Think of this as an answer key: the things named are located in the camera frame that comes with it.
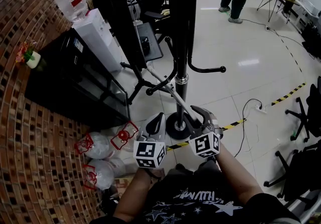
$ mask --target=electrical outlet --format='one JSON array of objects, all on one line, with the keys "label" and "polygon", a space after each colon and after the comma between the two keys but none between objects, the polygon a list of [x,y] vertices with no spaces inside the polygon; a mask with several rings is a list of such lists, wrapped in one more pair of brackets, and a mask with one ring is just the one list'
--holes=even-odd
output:
[{"label": "electrical outlet", "polygon": [[260,111],[260,112],[262,112],[262,113],[264,113],[264,114],[267,114],[266,108],[263,106],[262,109],[260,109],[260,106],[261,106],[261,105],[258,105],[258,104],[257,104],[257,105],[255,106],[255,109],[258,110],[258,111]]}]

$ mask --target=star graphic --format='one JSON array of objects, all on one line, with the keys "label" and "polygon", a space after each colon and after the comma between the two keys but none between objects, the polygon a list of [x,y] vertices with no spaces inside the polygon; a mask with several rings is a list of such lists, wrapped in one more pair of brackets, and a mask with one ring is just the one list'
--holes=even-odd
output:
[{"label": "star graphic", "polygon": [[238,209],[243,208],[243,207],[240,207],[240,206],[234,206],[233,203],[234,203],[233,201],[230,201],[227,204],[214,203],[213,205],[215,205],[219,209],[219,210],[216,211],[216,213],[225,212],[229,216],[233,216],[233,211],[234,210],[238,210]]},{"label": "star graphic", "polygon": [[189,188],[186,188],[186,190],[181,190],[182,194],[188,193],[189,192]]},{"label": "star graphic", "polygon": [[161,216],[163,218],[163,222],[161,224],[174,224],[174,222],[181,220],[181,218],[175,218],[175,213],[169,217]]},{"label": "star graphic", "polygon": [[200,214],[200,212],[202,211],[201,210],[201,208],[200,207],[197,207],[197,208],[195,208],[195,210],[194,210],[197,214]]},{"label": "star graphic", "polygon": [[167,214],[161,210],[151,210],[151,213],[146,214],[145,216],[152,216],[153,221],[158,217],[158,215]]}]

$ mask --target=white floor tile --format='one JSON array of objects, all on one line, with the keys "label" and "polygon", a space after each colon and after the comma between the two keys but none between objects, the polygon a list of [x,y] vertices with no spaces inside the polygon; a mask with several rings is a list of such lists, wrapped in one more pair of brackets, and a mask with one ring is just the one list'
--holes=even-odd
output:
[{"label": "white floor tile", "polygon": [[[238,121],[239,115],[235,108],[232,97],[225,98],[216,102],[204,104],[201,106],[209,111],[211,111],[216,118],[221,127],[229,125],[235,121]],[[229,150],[232,155],[236,155],[239,151],[241,142],[243,138],[242,125],[236,126],[230,130],[224,132],[224,137],[221,142]],[[172,143],[178,144],[181,141],[172,139]],[[175,155],[178,163],[182,163],[187,168],[191,167],[192,169],[198,167],[200,163],[204,161],[202,157],[195,156],[190,149],[179,148],[175,150]],[[236,157],[236,159],[243,165],[246,165],[252,162],[251,153],[249,152],[249,146],[247,139],[244,139],[241,152]]]},{"label": "white floor tile", "polygon": [[[242,109],[247,100],[256,98],[263,105],[271,103],[276,99],[288,94],[302,82],[300,75],[292,75],[283,78],[279,81],[261,86],[259,88],[233,96],[236,103],[238,113],[242,115]],[[293,96],[285,101],[276,104],[275,106],[267,107],[267,114],[263,114],[253,109],[256,101],[251,101],[248,104],[248,109],[245,110],[245,116],[248,121],[245,122],[245,132],[251,148],[253,160],[261,157],[272,148],[281,143],[293,143],[290,141],[290,136],[297,129],[297,119],[294,116],[286,115],[286,109],[298,110],[298,105],[295,98],[303,93],[303,87]]]},{"label": "white floor tile", "polygon": [[[261,1],[247,0],[240,17],[263,25],[249,21],[236,25],[228,22],[229,13],[218,12],[221,0],[197,0],[193,64],[199,68],[226,66],[227,71],[196,73],[188,67],[190,79],[187,103],[212,111],[223,127],[242,118],[242,109],[247,100],[256,98],[266,105],[307,82],[304,88],[290,98],[268,107],[266,115],[252,109],[257,102],[250,102],[245,111],[246,116],[249,114],[245,123],[246,136],[237,159],[263,186],[265,180],[270,180],[282,172],[281,162],[274,155],[276,150],[280,150],[287,157],[293,149],[302,150],[317,141],[311,136],[309,142],[304,144],[305,130],[295,142],[290,141],[299,121],[294,116],[285,115],[284,111],[290,109],[299,112],[298,103],[295,102],[298,96],[307,110],[305,99],[309,95],[310,85],[316,83],[321,73],[321,64],[313,60],[305,49],[294,41],[282,38],[282,42],[276,34],[265,30],[267,25],[280,35],[299,43],[303,41],[296,29],[290,23],[285,23],[281,13],[274,12],[268,22],[269,5],[257,11]],[[164,57],[148,64],[152,64],[161,75],[169,76],[173,69],[173,57],[165,41],[161,42],[160,47]],[[114,75],[128,95],[131,95],[137,84],[133,71],[123,69]],[[143,70],[142,75],[144,79],[157,83],[148,71]],[[138,93],[130,106],[133,121],[145,120],[161,111],[168,117],[176,111],[176,102],[169,94],[158,91],[153,96],[147,96],[145,90],[146,88],[143,88]],[[235,155],[242,138],[242,125],[238,125],[224,132],[222,143]],[[166,138],[166,145],[179,142],[181,141],[172,140],[169,136]],[[121,153],[124,161],[133,161],[130,153]],[[203,158],[193,154],[189,146],[185,146],[169,151],[163,167],[166,173],[176,163],[196,170],[203,161]],[[279,192],[278,187],[263,190],[274,195]]]},{"label": "white floor tile", "polygon": [[276,151],[280,151],[284,159],[290,163],[292,159],[292,151],[297,149],[295,143],[286,143],[279,145],[268,153],[264,154],[262,157],[253,161],[256,180],[261,186],[262,190],[265,193],[272,195],[277,195],[281,192],[284,182],[279,183],[278,185],[272,187],[264,187],[263,183],[265,181],[273,181],[276,178],[279,178],[285,173],[283,165],[278,157],[275,156]]}]

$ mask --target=black cable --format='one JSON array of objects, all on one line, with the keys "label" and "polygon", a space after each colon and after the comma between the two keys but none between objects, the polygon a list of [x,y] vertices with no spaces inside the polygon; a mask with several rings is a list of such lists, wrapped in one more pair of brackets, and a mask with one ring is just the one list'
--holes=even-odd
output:
[{"label": "black cable", "polygon": [[298,45],[300,45],[300,46],[302,46],[302,47],[304,48],[304,46],[303,46],[302,44],[300,44],[299,42],[297,42],[296,40],[294,40],[294,39],[292,39],[292,38],[290,38],[290,37],[281,36],[281,35],[279,35],[275,30],[271,30],[271,29],[269,29],[269,30],[272,31],[273,33],[275,33],[277,36],[279,36],[279,37],[284,37],[284,38],[287,38],[287,39],[289,39],[289,40],[292,40],[292,41],[296,42]]},{"label": "black cable", "polygon": [[[242,19],[242,20],[244,20],[244,21],[249,21],[249,22],[252,22],[252,23],[255,23],[255,24],[259,24],[259,25],[266,26],[266,25],[263,24],[263,23],[258,23],[258,22],[255,22],[255,21],[246,20],[246,19]],[[287,39],[289,39],[289,40],[292,40],[292,41],[296,42],[298,45],[300,45],[300,46],[302,46],[302,47],[304,48],[304,46],[303,46],[302,44],[300,44],[298,41],[296,41],[296,40],[294,40],[294,39],[292,39],[292,38],[290,38],[290,37],[281,36],[281,35],[279,35],[275,30],[271,30],[269,27],[267,27],[267,29],[268,29],[269,31],[273,32],[274,34],[276,34],[276,35],[279,36],[279,37],[284,37],[284,38],[287,38]]]},{"label": "black cable", "polygon": [[243,107],[243,111],[242,111],[242,119],[243,119],[243,139],[242,139],[242,142],[241,142],[241,147],[240,147],[239,151],[237,152],[237,154],[234,156],[234,158],[235,158],[236,156],[238,156],[238,154],[241,152],[241,149],[242,149],[242,146],[243,146],[243,142],[244,142],[244,138],[245,138],[244,109],[245,109],[246,105],[248,104],[248,102],[250,102],[250,101],[252,101],[252,100],[255,100],[255,101],[258,101],[258,102],[261,103],[260,109],[262,109],[262,107],[263,107],[262,102],[261,102],[260,100],[258,100],[258,99],[255,99],[255,98],[249,99],[249,100],[245,103],[245,105],[244,105],[244,107]]},{"label": "black cable", "polygon": [[251,21],[251,20],[246,20],[246,19],[242,19],[242,20],[244,20],[244,21],[249,21],[249,22],[253,22],[253,23],[255,23],[255,24],[259,24],[259,25],[264,25],[264,26],[266,26],[265,24],[262,24],[262,23],[258,23],[258,22],[255,22],[255,21]]}]

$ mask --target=curved brick wall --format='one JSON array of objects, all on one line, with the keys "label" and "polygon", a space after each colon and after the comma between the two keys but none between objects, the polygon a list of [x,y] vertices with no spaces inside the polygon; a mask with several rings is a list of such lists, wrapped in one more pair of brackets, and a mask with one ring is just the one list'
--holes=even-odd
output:
[{"label": "curved brick wall", "polygon": [[0,0],[0,222],[100,216],[98,194],[82,187],[85,159],[73,146],[86,127],[25,99],[30,69],[15,63],[27,37],[41,49],[70,27],[53,0]]}]

